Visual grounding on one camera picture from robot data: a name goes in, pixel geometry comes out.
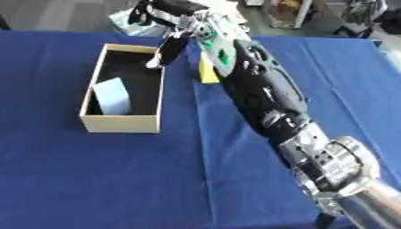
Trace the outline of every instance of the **cardboard box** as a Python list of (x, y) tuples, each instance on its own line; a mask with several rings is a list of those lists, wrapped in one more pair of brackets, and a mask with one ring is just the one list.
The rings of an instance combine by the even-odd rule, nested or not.
[[(145, 63), (155, 47), (105, 44), (83, 99), (80, 118), (89, 132), (160, 132), (164, 69)], [(132, 113), (102, 115), (93, 85), (120, 77), (130, 95)]]

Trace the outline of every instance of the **white object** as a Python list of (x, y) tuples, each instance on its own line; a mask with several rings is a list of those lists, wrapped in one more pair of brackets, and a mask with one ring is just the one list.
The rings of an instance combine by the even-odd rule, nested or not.
[(146, 63), (146, 67), (149, 69), (160, 68), (161, 54), (156, 53), (151, 60)]
[(167, 28), (165, 26), (152, 22), (149, 26), (140, 26), (138, 24), (128, 24), (131, 9), (119, 11), (108, 16), (116, 29), (128, 36), (162, 36)]
[(397, 50), (388, 51), (386, 52), (386, 57), (401, 73), (401, 51)]
[(248, 6), (263, 6), (264, 0), (244, 0), (245, 4)]
[(127, 115), (131, 112), (130, 96), (120, 78), (93, 85), (103, 115)]
[(303, 26), (303, 20), (305, 20), (306, 14), (308, 13), (309, 8), (311, 8), (312, 2), (312, 0), (303, 0), (303, 5), (301, 6), (301, 9), (299, 10), (295, 19), (294, 29), (299, 29)]

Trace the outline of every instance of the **dark blue cloth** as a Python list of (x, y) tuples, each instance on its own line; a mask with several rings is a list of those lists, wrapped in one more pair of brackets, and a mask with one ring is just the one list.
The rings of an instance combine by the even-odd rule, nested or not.
[(211, 224), (191, 78), (166, 69), (162, 133), (87, 133), (78, 117), (116, 34), (0, 33), (0, 228), (195, 228)]
[[(78, 117), (111, 33), (0, 33), (1, 228), (311, 228), (317, 210), (219, 85), (166, 68), (160, 134), (87, 133)], [(370, 43), (260, 38), (330, 137), (376, 150), (397, 187), (399, 74)]]
[[(400, 188), (401, 75), (370, 42), (340, 38), (257, 38), (311, 102), (332, 139), (354, 136), (379, 157)], [(187, 48), (193, 69), (199, 61)], [(219, 85), (195, 83), (211, 210), (216, 225), (310, 228), (316, 209), (266, 141), (243, 121)]]

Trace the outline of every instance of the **yellow object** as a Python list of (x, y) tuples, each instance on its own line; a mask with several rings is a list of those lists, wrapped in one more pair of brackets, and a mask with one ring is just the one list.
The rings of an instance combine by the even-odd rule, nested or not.
[(203, 51), (200, 53), (199, 73), (201, 83), (219, 83), (218, 77), (213, 70), (213, 63)]
[(298, 0), (284, 0), (281, 4), (290, 8), (299, 9), (302, 3)]

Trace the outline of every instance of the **robot forearm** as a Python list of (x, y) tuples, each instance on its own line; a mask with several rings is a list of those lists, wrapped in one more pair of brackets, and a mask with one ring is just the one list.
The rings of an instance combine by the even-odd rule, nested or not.
[(227, 15), (186, 1), (145, 0), (132, 11), (130, 22), (149, 21), (175, 31), (148, 67), (171, 63), (188, 39), (196, 38), (245, 120), (268, 139), (322, 216), (346, 214), (361, 227), (372, 220), (382, 228), (401, 228), (399, 193), (378, 182), (375, 156), (351, 137), (329, 140), (307, 115), (306, 99), (288, 73)]

